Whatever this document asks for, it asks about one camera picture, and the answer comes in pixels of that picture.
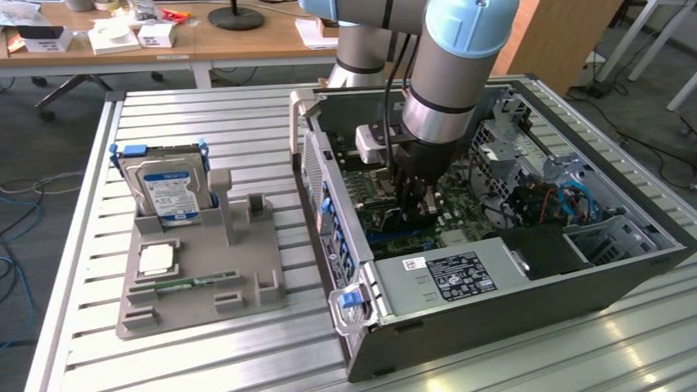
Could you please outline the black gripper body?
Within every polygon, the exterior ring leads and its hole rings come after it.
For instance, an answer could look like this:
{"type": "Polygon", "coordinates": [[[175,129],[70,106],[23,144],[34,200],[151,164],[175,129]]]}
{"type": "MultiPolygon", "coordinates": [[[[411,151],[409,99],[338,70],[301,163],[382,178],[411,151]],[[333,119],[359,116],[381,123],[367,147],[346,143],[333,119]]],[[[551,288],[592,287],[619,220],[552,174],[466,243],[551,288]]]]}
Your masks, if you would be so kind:
{"type": "Polygon", "coordinates": [[[455,156],[455,142],[431,144],[413,140],[398,145],[395,149],[397,172],[406,178],[415,178],[434,184],[455,156]]]}

